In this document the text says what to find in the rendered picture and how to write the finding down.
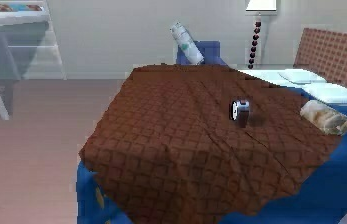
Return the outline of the blue bed with checked headboard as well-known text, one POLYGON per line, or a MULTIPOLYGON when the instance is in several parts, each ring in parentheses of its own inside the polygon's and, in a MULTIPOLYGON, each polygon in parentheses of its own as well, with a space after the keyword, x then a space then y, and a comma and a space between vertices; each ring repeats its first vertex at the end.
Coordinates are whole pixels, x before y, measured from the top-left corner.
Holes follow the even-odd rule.
MULTIPOLYGON (((322 76, 327 83, 347 88, 347 33, 305 29, 295 64, 322 76)), ((317 100, 302 88, 269 83, 305 97, 306 103, 317 100)), ((347 116, 347 105, 324 104, 347 116)), ((217 224, 339 224, 347 213, 347 133, 334 136, 340 137, 339 145, 296 194, 272 200, 253 215, 229 212, 217 224)), ((77 224, 134 224, 116 202, 104 194, 81 158, 76 190, 77 224)))

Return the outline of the brown quilted blanket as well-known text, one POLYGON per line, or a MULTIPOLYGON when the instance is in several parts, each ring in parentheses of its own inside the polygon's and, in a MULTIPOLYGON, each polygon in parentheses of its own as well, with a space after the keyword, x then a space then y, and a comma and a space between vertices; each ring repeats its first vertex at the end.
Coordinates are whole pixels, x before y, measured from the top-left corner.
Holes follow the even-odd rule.
POLYGON ((220 65, 136 68, 79 152, 134 224, 217 224, 296 194, 339 145, 306 98, 220 65), (244 128, 230 119, 250 103, 244 128))

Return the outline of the white pillow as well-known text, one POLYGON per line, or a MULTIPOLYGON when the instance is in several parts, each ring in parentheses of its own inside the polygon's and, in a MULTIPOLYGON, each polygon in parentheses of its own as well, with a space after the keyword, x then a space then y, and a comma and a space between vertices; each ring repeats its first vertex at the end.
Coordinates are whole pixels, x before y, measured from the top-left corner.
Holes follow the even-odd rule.
POLYGON ((294 84, 325 83, 326 79, 304 69, 285 69, 280 70, 279 75, 285 80, 294 84))
POLYGON ((302 89, 319 101, 328 104, 347 105, 347 88, 333 83, 311 83, 302 89))

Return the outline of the lamp with black beaded stem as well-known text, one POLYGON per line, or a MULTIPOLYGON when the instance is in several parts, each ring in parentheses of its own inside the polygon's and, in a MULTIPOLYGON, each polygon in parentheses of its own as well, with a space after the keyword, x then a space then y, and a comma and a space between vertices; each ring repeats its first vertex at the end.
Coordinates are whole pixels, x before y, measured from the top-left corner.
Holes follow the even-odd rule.
POLYGON ((245 14, 254 17, 247 67, 259 69, 263 65, 269 25, 277 15, 277 0, 246 0, 245 14))

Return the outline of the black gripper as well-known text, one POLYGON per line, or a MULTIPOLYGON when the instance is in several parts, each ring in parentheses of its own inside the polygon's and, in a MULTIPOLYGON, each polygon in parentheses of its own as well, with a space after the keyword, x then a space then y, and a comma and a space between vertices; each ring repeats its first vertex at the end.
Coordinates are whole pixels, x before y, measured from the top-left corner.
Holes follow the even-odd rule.
POLYGON ((250 115, 250 103, 247 100, 236 100, 230 105, 230 119, 235 121, 239 127, 247 125, 250 115))

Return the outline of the beige rolled cloth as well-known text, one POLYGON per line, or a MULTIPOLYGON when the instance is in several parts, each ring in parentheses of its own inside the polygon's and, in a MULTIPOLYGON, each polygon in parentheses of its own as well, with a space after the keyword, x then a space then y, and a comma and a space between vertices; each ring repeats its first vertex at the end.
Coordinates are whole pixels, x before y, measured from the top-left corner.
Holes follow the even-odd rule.
POLYGON ((347 133, 347 116, 320 101, 309 100, 300 109, 300 115, 325 134, 347 133))

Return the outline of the white spray canister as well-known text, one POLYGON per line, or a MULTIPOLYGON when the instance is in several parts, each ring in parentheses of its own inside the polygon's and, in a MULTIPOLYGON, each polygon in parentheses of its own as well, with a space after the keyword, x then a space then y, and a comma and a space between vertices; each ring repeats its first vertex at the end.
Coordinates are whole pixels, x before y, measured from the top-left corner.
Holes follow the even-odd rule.
POLYGON ((172 25, 170 31, 178 47, 191 64, 199 65, 204 61, 204 57, 197 48, 193 38, 180 22, 172 25))

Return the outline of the colourful patterned cloth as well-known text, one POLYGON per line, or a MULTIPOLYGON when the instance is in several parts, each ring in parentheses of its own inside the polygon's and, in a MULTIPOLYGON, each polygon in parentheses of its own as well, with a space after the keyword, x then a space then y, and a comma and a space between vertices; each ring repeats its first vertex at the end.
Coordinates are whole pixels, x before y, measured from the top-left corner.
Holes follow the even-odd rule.
POLYGON ((0 4, 0 12, 43 11, 40 5, 0 4))

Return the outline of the blue chair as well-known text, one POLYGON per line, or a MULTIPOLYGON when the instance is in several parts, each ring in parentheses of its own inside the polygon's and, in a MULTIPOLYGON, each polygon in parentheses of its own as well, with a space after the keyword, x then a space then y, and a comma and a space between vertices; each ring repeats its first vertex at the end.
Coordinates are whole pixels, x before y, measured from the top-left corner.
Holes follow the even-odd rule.
MULTIPOLYGON (((219 41, 195 41, 195 44, 201 54, 204 56, 205 64, 225 65, 225 62, 220 57, 219 41)), ((189 65, 189 61, 180 49, 177 50, 176 63, 181 65, 189 65)))

